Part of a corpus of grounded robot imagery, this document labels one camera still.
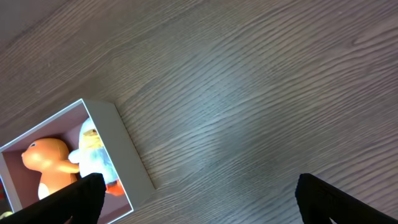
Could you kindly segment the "white square cardboard box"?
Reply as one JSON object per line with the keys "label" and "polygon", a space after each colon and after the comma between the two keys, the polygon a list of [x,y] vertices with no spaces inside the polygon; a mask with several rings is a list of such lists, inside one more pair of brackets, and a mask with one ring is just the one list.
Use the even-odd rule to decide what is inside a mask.
{"label": "white square cardboard box", "polygon": [[22,153],[39,138],[60,138],[83,172],[93,163],[77,153],[83,133],[95,129],[122,195],[106,194],[100,223],[114,223],[137,210],[155,190],[136,148],[112,103],[80,99],[1,147],[1,180],[17,212],[38,201],[39,173],[23,165]]}

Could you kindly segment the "white plush duck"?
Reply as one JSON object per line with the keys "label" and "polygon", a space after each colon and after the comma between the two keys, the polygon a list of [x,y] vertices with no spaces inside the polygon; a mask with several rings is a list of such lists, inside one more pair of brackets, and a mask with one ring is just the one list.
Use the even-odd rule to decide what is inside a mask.
{"label": "white plush duck", "polygon": [[81,177],[99,173],[103,175],[106,193],[116,197],[125,194],[116,169],[91,118],[85,120],[79,132],[78,149],[72,151],[68,159],[79,165]]}

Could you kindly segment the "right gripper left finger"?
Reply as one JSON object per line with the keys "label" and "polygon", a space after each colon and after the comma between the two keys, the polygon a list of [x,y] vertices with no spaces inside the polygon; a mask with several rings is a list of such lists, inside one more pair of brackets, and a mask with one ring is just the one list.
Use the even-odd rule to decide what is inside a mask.
{"label": "right gripper left finger", "polygon": [[105,193],[103,175],[90,174],[1,219],[1,223],[97,223],[103,208]]}

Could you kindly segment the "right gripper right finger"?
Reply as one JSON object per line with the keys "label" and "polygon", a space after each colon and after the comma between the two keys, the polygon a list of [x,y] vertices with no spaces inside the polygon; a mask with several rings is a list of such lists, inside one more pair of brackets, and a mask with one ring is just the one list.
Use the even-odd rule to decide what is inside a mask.
{"label": "right gripper right finger", "polygon": [[295,198],[304,224],[397,224],[396,219],[309,173],[300,174]]}

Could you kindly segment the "orange dinosaur toy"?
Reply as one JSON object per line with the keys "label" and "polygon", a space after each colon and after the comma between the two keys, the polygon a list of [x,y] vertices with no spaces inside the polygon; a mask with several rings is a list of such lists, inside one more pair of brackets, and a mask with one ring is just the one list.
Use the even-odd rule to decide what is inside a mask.
{"label": "orange dinosaur toy", "polygon": [[70,162],[68,156],[67,145],[55,138],[37,139],[22,153],[23,164],[41,173],[37,193],[40,200],[77,181],[79,165]]}

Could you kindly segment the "yellow wooden rattle toy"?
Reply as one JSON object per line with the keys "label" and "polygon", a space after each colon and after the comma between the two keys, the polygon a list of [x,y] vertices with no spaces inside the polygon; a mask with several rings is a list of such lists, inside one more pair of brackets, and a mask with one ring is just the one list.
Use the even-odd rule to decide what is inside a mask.
{"label": "yellow wooden rattle toy", "polygon": [[13,214],[13,212],[11,212],[11,211],[4,212],[3,214],[0,215],[0,220],[2,220],[3,218],[6,218],[12,214]]}

